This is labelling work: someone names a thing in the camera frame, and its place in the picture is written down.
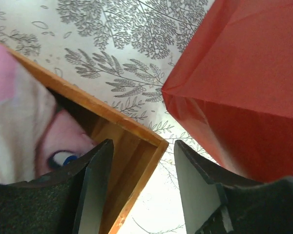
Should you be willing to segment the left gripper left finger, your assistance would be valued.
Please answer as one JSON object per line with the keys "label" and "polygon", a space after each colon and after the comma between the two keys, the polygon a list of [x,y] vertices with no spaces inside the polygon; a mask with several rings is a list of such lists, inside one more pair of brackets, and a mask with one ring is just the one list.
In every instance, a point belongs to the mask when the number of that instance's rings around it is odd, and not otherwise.
{"label": "left gripper left finger", "polygon": [[106,139],[38,179],[0,184],[0,234],[97,234],[113,151]]}

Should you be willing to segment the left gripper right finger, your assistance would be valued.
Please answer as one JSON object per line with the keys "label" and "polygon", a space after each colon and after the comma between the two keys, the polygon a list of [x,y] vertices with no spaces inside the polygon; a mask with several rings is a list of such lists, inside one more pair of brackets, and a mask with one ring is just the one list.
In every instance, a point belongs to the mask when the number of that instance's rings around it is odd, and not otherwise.
{"label": "left gripper right finger", "polygon": [[189,234],[293,234],[293,177],[261,183],[204,158],[181,140],[174,158]]}

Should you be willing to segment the red paper bag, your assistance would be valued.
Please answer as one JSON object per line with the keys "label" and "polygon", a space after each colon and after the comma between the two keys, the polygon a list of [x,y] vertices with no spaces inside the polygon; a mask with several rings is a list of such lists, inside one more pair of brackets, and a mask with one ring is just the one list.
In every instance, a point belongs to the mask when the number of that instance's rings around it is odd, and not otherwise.
{"label": "red paper bag", "polygon": [[216,0],[162,94],[224,168],[261,182],[293,176],[293,0]]}

